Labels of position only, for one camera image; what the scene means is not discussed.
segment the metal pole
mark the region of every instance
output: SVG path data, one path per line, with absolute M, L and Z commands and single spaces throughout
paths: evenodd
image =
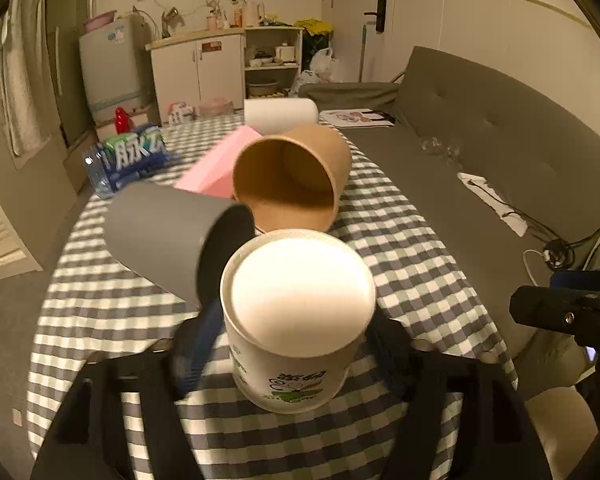
M 366 23 L 362 26 L 362 50 L 360 51 L 360 73 L 358 82 L 362 83 L 362 71 L 365 68 L 365 49 L 366 49 Z

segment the pink box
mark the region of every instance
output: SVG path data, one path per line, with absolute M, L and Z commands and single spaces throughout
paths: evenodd
M 232 172 L 238 154 L 247 145 L 260 138 L 248 126 L 240 126 L 209 150 L 173 184 L 177 189 L 205 195 L 232 198 Z

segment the blue plastic package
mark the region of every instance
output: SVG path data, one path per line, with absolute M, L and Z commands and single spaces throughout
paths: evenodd
M 109 198 L 127 184 L 153 174 L 169 160 L 160 129 L 144 124 L 137 132 L 120 134 L 83 154 L 91 185 L 100 198 Z

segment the brown paper bucket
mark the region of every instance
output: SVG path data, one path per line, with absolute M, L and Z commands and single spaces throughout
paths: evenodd
M 306 124 L 242 150 L 234 166 L 235 199 L 249 206 L 262 232 L 327 231 L 350 170 L 344 138 L 326 126 Z

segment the gray cup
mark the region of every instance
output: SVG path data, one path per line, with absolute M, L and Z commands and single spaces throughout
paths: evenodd
M 226 263 L 254 232 L 244 204 L 150 182 L 117 193 L 104 222 L 104 239 L 115 259 L 200 306 L 219 297 Z

